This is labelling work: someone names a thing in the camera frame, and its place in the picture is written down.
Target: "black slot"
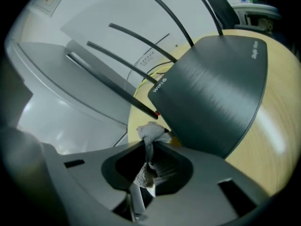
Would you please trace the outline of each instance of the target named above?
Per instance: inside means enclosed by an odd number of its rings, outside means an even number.
[[[129,192],[144,163],[145,147],[141,143],[105,160],[102,164],[102,174],[113,188]],[[156,186],[157,196],[176,193],[186,185],[193,174],[192,163],[163,143],[154,143],[153,165],[159,174],[166,175],[170,170],[174,172],[167,181]]]
[[[131,211],[131,202],[129,195],[125,197],[125,199],[113,210],[113,212],[133,222],[133,214]]]
[[[142,196],[144,207],[147,208],[154,198],[149,193],[149,191],[147,191],[146,188],[140,187],[140,191],[141,191],[141,196]]]
[[[85,163],[84,160],[74,160],[74,161],[65,162],[64,164],[65,164],[66,168],[72,168],[72,167],[76,167],[76,166],[79,166],[84,163]]]
[[[256,208],[256,205],[232,180],[220,182],[218,186],[221,188],[238,216],[242,217]]]

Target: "light wood table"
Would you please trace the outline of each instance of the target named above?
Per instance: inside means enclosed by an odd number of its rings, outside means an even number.
[[[288,49],[272,38],[244,30],[223,32],[224,35],[259,38],[268,46],[268,76],[261,106],[248,133],[226,161],[273,195],[286,185],[301,152],[300,63]],[[177,47],[171,54],[180,58],[188,49],[187,43]],[[151,83],[143,84],[135,97],[155,110],[147,97],[152,86]],[[132,106],[128,120],[128,141],[140,141],[136,129],[149,121],[156,121],[170,129],[161,116],[154,120]]]

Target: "gray chair armrest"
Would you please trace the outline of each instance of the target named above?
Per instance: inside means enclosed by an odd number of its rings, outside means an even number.
[[[253,32],[259,32],[259,33],[266,33],[265,28],[261,28],[254,25],[244,25],[244,24],[236,24],[234,25],[234,29],[242,29],[242,30],[249,30]]]

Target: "curved black panel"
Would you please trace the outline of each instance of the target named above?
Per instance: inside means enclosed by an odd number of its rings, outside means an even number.
[[[204,37],[148,97],[183,146],[226,157],[255,118],[267,64],[267,45],[260,39]]]

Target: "black antenna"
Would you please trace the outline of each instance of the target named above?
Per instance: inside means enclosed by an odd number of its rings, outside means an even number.
[[[85,60],[83,60],[81,57],[79,57],[74,52],[67,54],[67,58],[72,60],[74,63],[76,63],[79,67],[86,70],[88,73],[90,73],[94,78],[96,78],[98,81],[109,87],[111,90],[113,90],[115,93],[117,93],[119,96],[124,98],[127,102],[129,102],[131,105],[135,106],[142,112],[146,113],[150,117],[154,119],[158,119],[158,114],[152,111],[150,108],[148,108],[146,105],[142,104],[139,100],[137,100],[135,97],[131,96],[129,93],[127,93],[125,90],[120,88],[117,84],[115,84],[113,81],[111,81],[109,78],[101,74],[99,71],[97,71],[95,68],[90,66]]]
[[[109,24],[109,27],[117,29],[119,31],[122,31],[140,41],[142,41],[143,43],[146,43],[147,45],[151,46],[152,48],[154,48],[156,51],[158,51],[159,53],[161,53],[163,56],[165,56],[166,58],[168,58],[169,60],[171,60],[173,63],[177,62],[177,59],[175,57],[173,57],[171,54],[167,53],[165,50],[161,49],[160,47],[158,47],[156,44],[152,43],[151,41],[147,40],[146,38],[140,36],[139,34],[130,31],[129,29],[126,29],[124,27],[121,27],[117,24]]]
[[[144,73],[142,70],[138,69],[137,67],[131,65],[128,61],[125,61],[124,59],[120,58],[119,56],[113,54],[112,52],[106,50],[105,48],[103,47],[100,47],[99,45],[93,43],[93,42],[90,42],[88,41],[87,42],[87,45],[91,48],[94,48],[104,54],[106,54],[107,56],[117,60],[118,62],[124,64],[125,66],[129,67],[130,69],[134,70],[135,72],[137,72],[138,74],[140,74],[143,78],[145,78],[146,80],[148,80],[149,82],[153,83],[153,84],[156,84],[157,81],[152,78],[151,76],[149,76],[147,73]]]
[[[206,2],[206,0],[202,0],[202,2],[204,3],[204,5],[206,6],[207,10],[209,11],[209,13],[210,13],[212,19],[214,20],[214,23],[215,23],[215,26],[216,26],[216,28],[217,28],[218,34],[219,34],[219,35],[223,35],[223,33],[222,33],[222,28],[221,28],[221,26],[219,25],[219,23],[218,23],[218,21],[217,21],[217,19],[216,19],[216,16],[215,16],[214,12],[212,11],[212,9],[210,8],[209,4]]]
[[[192,47],[194,45],[191,37],[188,35],[187,31],[185,30],[184,26],[181,24],[179,19],[174,15],[174,13],[169,9],[169,7],[162,1],[162,0],[155,0],[175,21],[175,23],[178,25],[182,33],[184,34],[185,38],[187,39],[188,43]]]

